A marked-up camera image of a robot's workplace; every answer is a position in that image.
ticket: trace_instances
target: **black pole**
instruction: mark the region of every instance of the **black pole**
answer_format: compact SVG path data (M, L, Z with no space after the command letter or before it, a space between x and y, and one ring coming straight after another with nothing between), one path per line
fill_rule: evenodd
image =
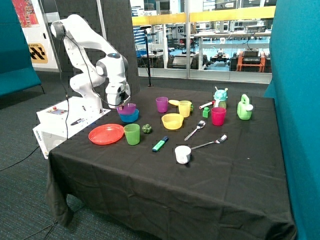
M146 48L146 58L148 59L148 77L149 77L148 87L153 87L153 85L151 84L150 59L149 59L148 37L147 37L147 30L146 29L144 29L144 40L145 40L145 48Z

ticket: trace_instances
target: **grey carpet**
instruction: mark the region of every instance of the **grey carpet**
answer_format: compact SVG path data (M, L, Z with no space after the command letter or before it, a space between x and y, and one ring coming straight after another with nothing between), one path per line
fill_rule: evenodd
M46 94L39 86L0 97L0 169L28 156L37 146L32 128L39 124L36 112L65 99L65 91L58 73L38 72ZM70 96L77 96L68 87L72 73L64 73L62 82ZM141 78L141 88L146 88L147 78ZM229 94L248 93L262 96L266 85L224 83L186 79L152 79L155 87L190 89L214 92L215 86L229 88ZM54 219L45 201L48 162L37 149L23 162L0 171L0 239L23 240L51 225ZM49 240L156 240L146 232L134 231L110 216L96 213L83 206L73 196L68 196L71 209L78 210L69 227L55 224ZM50 227L29 237L44 239Z

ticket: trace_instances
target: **teal partition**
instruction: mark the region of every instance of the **teal partition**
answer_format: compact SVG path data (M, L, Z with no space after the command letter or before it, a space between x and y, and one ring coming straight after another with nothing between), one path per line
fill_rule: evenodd
M299 240L320 239L320 1L278 0L270 53L292 210Z
M0 0L0 96L41 85L12 0Z

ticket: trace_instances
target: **yellow spoon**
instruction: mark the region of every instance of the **yellow spoon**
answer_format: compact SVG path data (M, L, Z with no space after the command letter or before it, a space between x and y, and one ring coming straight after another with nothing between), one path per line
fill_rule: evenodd
M175 106L179 106L180 101L178 100L169 100L169 103Z

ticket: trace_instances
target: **blue bowl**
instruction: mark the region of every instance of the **blue bowl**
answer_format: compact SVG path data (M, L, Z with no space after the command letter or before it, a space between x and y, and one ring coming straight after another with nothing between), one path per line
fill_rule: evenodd
M119 116L120 116L122 122L124 122L124 123L133 123L139 117L139 110L135 109L134 113L130 114L130 115L119 114Z

